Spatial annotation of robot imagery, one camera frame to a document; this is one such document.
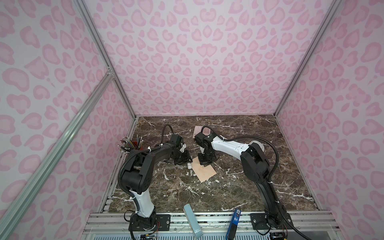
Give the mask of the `beige envelope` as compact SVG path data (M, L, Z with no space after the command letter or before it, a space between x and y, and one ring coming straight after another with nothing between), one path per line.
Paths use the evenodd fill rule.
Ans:
M198 158L193 159L192 169L201 183L209 180L211 177L217 174L211 165L208 165L207 167L201 165Z

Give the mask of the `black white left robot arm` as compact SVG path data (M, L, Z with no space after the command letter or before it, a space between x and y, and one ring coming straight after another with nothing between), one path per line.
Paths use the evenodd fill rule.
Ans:
M160 144L153 148L131 150L119 171L118 185L133 198L136 207L129 220L132 230L139 227L151 231L160 226L156 221L156 207L152 203L149 186L155 165L161 161L175 165L192 162L183 138L169 124L163 126Z

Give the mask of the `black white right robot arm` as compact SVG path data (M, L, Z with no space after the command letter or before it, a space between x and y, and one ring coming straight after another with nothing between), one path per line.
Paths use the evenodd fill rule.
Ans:
M194 136L201 153L198 159L201 165L207 166L218 158L216 152L223 152L241 161L243 173L252 181L261 195L265 211L265 224L273 229L289 226L294 229L291 216L285 206L280 202L273 186L272 175L280 161L276 147L269 141L258 136L240 136L232 139L211 130L209 135L199 132ZM270 162L264 153L264 147L259 142L269 145L276 155L275 165Z

